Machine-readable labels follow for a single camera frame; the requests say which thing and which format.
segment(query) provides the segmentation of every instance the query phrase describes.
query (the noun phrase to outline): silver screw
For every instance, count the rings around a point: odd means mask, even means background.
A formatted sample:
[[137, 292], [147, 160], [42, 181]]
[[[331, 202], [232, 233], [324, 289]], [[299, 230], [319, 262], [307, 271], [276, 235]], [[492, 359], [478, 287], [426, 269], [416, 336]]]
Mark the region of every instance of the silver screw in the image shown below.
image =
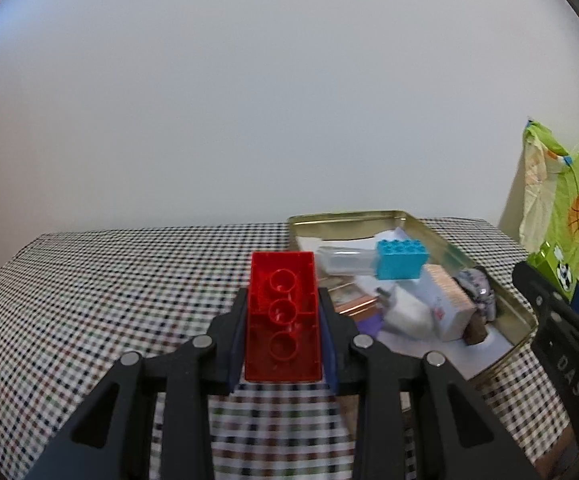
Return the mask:
[[120, 358], [120, 364], [123, 366], [133, 366], [140, 361], [138, 352], [126, 352]]
[[427, 354], [427, 362], [432, 366], [442, 366], [445, 361], [445, 356], [440, 352], [432, 351]]
[[354, 336], [353, 341], [354, 345], [358, 348], [369, 348], [374, 344], [372, 336], [367, 334], [358, 334], [357, 336]]
[[214, 340], [211, 338], [211, 336], [203, 334], [197, 335], [191, 344], [194, 345], [195, 348], [209, 348], [213, 342]]

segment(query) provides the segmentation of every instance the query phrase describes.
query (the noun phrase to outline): plaid fabric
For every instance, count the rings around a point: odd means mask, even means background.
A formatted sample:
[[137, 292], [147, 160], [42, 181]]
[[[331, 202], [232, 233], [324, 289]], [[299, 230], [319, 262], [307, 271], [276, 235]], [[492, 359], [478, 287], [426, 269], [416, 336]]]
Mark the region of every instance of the plaid fabric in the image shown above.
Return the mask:
[[[511, 288], [525, 257], [483, 221], [428, 224]], [[43, 235], [0, 270], [0, 470], [21, 479], [83, 397], [130, 349], [153, 356], [204, 333], [248, 281], [252, 251], [283, 250], [284, 224]], [[535, 458], [567, 416], [529, 349], [483, 390]], [[158, 478], [162, 402], [151, 477]], [[349, 478], [353, 442], [323, 384], [241, 384], [210, 400], [217, 478]], [[411, 435], [406, 450], [415, 478]]]

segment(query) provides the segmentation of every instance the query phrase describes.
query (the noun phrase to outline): clear plastic container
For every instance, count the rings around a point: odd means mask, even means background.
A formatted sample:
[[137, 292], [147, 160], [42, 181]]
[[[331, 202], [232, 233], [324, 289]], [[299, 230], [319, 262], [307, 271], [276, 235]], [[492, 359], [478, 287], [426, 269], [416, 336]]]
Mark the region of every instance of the clear plastic container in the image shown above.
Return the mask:
[[378, 253], [369, 249], [320, 247], [316, 263], [330, 276], [373, 276], [376, 273]]

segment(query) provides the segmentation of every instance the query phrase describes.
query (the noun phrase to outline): small cardboard box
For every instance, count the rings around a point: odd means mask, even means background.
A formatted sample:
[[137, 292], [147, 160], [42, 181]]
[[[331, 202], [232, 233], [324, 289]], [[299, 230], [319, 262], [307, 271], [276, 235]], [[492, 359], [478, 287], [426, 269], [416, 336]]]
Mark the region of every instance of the small cardboard box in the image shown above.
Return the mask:
[[439, 265], [424, 265], [418, 293], [431, 308], [439, 339], [460, 339], [476, 307], [445, 269]]

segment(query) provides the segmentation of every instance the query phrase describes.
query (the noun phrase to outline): circular hole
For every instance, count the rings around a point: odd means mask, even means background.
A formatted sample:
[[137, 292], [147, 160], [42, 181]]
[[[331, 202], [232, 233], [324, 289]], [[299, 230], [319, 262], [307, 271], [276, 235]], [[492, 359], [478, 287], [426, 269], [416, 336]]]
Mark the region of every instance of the circular hole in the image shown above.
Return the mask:
[[288, 325], [296, 314], [296, 305], [289, 300], [276, 300], [269, 305], [269, 319], [277, 325]]
[[269, 285], [276, 292], [287, 294], [296, 285], [296, 275], [289, 269], [278, 269], [271, 273]]
[[289, 361], [297, 352], [296, 340], [288, 332], [278, 332], [269, 340], [269, 353], [276, 361]]

